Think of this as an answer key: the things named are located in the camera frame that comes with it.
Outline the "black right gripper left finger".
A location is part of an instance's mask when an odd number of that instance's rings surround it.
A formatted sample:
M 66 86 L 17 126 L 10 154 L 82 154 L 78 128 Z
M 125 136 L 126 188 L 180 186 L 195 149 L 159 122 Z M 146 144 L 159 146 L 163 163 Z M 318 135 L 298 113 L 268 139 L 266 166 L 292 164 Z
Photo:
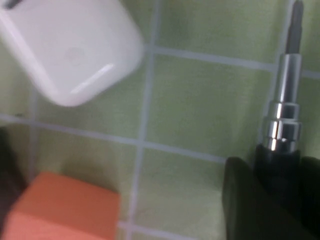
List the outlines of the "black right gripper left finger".
M 240 158 L 228 158 L 222 190 L 228 240 L 314 240 L 286 210 L 275 203 Z

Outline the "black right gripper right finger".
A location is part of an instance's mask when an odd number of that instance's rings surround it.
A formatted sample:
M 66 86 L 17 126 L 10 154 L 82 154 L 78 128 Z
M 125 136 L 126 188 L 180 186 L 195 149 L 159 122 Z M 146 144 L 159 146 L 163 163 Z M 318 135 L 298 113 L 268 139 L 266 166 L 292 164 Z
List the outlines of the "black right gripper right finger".
M 300 220 L 310 232 L 320 231 L 320 160 L 305 156 L 300 163 Z

